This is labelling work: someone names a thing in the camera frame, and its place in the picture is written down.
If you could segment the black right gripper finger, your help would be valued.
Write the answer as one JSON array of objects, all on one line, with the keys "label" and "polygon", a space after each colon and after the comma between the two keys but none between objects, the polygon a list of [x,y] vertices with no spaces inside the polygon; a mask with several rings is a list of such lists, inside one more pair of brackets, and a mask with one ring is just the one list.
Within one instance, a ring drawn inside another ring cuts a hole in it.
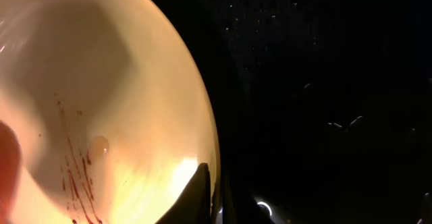
[{"label": "black right gripper finger", "polygon": [[209,167],[201,163],[173,206],[157,224],[209,224],[211,217]]}]

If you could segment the yellow plate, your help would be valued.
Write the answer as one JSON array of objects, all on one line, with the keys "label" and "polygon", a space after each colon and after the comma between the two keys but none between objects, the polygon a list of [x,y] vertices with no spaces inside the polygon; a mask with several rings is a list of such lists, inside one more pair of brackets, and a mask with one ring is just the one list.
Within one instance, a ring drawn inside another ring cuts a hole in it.
[{"label": "yellow plate", "polygon": [[8,223],[157,223],[201,163],[203,79],[152,0],[1,0],[1,120],[20,145]]}]

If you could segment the black round tray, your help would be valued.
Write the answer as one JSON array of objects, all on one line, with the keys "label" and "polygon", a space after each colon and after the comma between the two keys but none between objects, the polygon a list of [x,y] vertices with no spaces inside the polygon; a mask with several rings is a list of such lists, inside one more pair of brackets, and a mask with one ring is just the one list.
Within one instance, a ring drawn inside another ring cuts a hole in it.
[{"label": "black round tray", "polygon": [[220,223],[431,222],[431,0],[152,0],[219,134]]}]

